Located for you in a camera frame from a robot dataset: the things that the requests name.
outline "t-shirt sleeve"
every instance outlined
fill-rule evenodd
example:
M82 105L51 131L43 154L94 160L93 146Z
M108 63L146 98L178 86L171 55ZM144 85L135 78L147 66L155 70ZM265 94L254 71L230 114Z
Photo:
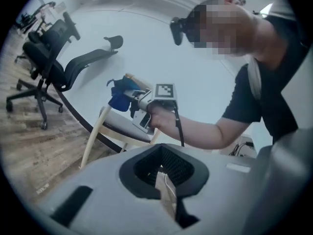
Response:
M251 92L247 65L244 65L240 69L235 82L236 85L232 99L226 108L223 117L243 123L259 122L262 116L261 107Z

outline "wooden floor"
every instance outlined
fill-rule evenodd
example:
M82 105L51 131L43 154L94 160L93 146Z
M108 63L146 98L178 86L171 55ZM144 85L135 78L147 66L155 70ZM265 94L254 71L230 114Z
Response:
M18 79L37 84L29 75L30 63L14 59L21 53L22 38L11 30L0 57L0 144L2 166L12 186L28 201L36 202L69 175L79 170L89 132L64 106L44 102L48 129L40 128L42 116L34 97L13 100L6 111L6 97L15 93ZM49 94L60 100L52 86ZM115 154L100 141L89 161Z

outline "black floor edge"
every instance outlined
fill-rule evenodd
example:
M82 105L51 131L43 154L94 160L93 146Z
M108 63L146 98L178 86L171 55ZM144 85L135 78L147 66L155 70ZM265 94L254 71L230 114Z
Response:
M57 93L58 93L60 99L62 100L62 102L64 103L64 105L73 114L73 116L80 122L80 124L86 130L88 130L91 133L93 127L86 120L84 120L84 118L74 109L74 107L70 104L70 102L67 100L67 98L63 95L62 92L58 91L56 88L55 88L55 90L57 91ZM103 136L100 133L98 133L97 139L117 153L119 153L122 149L120 146L118 146L117 144L115 144L111 140L107 139L105 136Z

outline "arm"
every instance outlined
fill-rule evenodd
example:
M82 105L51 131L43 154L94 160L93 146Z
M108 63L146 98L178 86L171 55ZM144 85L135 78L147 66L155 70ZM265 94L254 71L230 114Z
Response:
M159 106L151 110L151 125L166 135L179 140L175 114ZM234 142L249 123L242 123L227 118L221 118L216 124L193 121L180 116L185 143L201 149L222 149Z

